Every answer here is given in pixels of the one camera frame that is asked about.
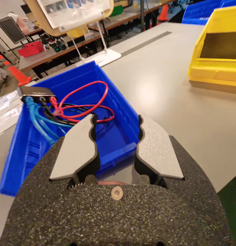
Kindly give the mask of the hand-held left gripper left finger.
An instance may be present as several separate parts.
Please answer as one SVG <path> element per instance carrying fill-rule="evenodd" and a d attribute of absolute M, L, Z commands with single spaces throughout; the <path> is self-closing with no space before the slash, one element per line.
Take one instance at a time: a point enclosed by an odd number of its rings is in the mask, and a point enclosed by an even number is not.
<path fill-rule="evenodd" d="M 84 183 L 100 169 L 100 155 L 96 144 L 97 116 L 89 114 L 65 135 L 49 180 L 72 179 Z"/>

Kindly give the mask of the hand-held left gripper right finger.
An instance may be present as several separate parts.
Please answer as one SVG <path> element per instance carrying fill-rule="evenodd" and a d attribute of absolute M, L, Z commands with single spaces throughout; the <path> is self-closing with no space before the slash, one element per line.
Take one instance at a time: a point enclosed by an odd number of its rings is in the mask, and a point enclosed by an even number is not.
<path fill-rule="evenodd" d="M 164 178 L 183 180 L 169 134 L 146 115 L 138 115 L 139 142 L 136 147 L 134 168 L 147 182 L 165 182 Z"/>

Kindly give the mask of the blue plastic bin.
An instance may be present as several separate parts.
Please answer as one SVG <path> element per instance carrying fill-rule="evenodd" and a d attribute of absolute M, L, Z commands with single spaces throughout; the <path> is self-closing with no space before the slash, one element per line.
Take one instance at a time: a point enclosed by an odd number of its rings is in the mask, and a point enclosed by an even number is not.
<path fill-rule="evenodd" d="M 96 126 L 96 143 L 101 161 L 97 174 L 101 174 L 135 154 L 139 133 L 138 114 L 104 70 L 95 62 L 90 62 L 33 87 L 50 88 L 60 102 L 70 92 L 94 81 L 108 84 L 108 94 L 101 104 L 111 108 L 115 114 L 112 121 Z M 50 148 L 31 123 L 27 106 L 23 105 L 1 175 L 0 194 L 15 197 L 30 171 Z"/>

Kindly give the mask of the black ethernet switch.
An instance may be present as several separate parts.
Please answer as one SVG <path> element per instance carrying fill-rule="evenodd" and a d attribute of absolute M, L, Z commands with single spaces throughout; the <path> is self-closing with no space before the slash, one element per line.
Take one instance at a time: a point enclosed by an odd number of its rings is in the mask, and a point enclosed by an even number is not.
<path fill-rule="evenodd" d="M 23 103 L 26 103 L 27 97 L 31 97 L 34 103 L 40 103 L 40 97 L 43 97 L 46 103 L 50 103 L 51 97 L 57 100 L 52 90 L 46 87 L 20 86 L 17 92 Z"/>

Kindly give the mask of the laminated instruction sheet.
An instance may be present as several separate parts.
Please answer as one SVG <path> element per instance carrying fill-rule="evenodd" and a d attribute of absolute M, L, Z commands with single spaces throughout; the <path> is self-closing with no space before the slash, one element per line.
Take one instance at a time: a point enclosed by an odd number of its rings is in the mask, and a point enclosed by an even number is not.
<path fill-rule="evenodd" d="M 17 123 L 22 107 L 17 89 L 0 97 L 0 135 Z"/>

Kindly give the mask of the orange traffic cone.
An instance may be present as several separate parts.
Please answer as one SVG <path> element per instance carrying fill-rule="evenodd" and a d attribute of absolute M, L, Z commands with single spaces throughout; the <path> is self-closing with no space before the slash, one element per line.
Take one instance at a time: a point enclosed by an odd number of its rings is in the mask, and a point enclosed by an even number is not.
<path fill-rule="evenodd" d="M 24 86 L 31 82 L 32 77 L 27 77 L 20 70 L 18 70 L 15 66 L 8 66 L 9 71 L 13 74 L 13 76 L 18 80 L 18 86 Z"/>
<path fill-rule="evenodd" d="M 167 15 L 168 15 L 168 4 L 163 6 L 160 16 L 157 18 L 157 20 L 159 22 L 167 22 L 169 21 Z"/>

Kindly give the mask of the green sweatshirt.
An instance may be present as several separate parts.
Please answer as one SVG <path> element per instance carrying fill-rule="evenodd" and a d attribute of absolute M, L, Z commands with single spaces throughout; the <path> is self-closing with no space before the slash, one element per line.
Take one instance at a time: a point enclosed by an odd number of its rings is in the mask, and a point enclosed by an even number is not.
<path fill-rule="evenodd" d="M 218 192 L 218 197 L 221 200 L 228 225 L 236 241 L 236 176 Z"/>

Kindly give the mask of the yellow plastic bin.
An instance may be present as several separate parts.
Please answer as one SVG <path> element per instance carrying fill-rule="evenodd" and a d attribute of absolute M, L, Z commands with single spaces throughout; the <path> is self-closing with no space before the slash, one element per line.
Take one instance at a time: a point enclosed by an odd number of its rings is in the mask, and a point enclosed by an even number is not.
<path fill-rule="evenodd" d="M 217 8 L 194 47 L 190 81 L 236 93 L 236 6 Z"/>

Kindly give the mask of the red plastic bin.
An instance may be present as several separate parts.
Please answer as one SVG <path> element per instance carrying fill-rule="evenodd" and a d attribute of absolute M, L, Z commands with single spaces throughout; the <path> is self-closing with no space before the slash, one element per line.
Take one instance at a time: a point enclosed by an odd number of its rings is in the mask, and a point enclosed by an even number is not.
<path fill-rule="evenodd" d="M 17 50 L 22 57 L 30 57 L 44 51 L 43 45 L 40 41 L 29 43 L 23 46 L 22 49 Z"/>

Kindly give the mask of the small yellow bin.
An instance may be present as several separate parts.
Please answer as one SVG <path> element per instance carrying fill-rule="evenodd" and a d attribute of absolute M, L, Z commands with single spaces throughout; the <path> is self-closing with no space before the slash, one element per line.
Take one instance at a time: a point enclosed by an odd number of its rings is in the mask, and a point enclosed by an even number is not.
<path fill-rule="evenodd" d="M 67 36 L 70 38 L 79 38 L 85 36 L 88 33 L 87 26 L 81 26 L 67 32 Z"/>

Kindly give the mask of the grey tablet screen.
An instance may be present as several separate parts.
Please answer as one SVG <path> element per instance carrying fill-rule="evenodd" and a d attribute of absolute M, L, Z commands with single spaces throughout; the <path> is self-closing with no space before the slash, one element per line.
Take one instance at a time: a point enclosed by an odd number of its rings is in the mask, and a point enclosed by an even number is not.
<path fill-rule="evenodd" d="M 11 16 L 0 19 L 0 28 L 6 33 L 14 44 L 21 43 L 27 39 Z"/>

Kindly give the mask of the wooden instruction board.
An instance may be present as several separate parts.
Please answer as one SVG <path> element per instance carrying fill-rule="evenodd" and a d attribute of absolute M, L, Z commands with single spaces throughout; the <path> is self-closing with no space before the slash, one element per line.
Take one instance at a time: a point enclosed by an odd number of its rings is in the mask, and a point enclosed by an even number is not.
<path fill-rule="evenodd" d="M 114 1 L 25 0 L 41 28 L 60 36 L 111 15 Z"/>

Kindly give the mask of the green plastic bin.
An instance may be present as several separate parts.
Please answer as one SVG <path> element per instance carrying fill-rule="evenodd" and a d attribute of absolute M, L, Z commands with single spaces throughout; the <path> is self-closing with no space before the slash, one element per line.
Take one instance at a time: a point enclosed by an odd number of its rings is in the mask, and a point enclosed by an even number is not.
<path fill-rule="evenodd" d="M 114 16 L 120 15 L 122 13 L 123 13 L 123 6 L 122 5 L 118 5 L 118 6 L 114 7 L 113 12 L 110 15 L 110 17 L 114 17 Z"/>

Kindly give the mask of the large blue storage bin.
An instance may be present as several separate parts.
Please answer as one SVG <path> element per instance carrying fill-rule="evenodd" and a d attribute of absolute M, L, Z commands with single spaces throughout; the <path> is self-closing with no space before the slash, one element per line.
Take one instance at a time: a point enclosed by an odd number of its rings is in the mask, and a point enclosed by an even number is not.
<path fill-rule="evenodd" d="M 206 0 L 186 7 L 182 24 L 205 25 L 217 8 L 236 6 L 236 0 Z"/>

